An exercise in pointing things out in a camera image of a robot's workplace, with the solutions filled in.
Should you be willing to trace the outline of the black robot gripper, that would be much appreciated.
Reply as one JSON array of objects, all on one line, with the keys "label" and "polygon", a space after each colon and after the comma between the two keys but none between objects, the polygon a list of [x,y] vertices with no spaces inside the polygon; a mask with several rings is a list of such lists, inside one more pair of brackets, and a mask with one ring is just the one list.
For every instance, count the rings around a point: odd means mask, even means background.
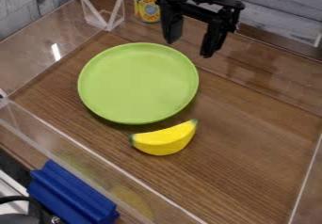
[{"label": "black robot gripper", "polygon": [[204,58],[212,57],[225,40],[224,20],[239,20],[244,4],[239,0],[157,0],[157,5],[162,38],[168,44],[182,34],[182,16],[198,21],[210,20],[206,24],[200,55]]}]

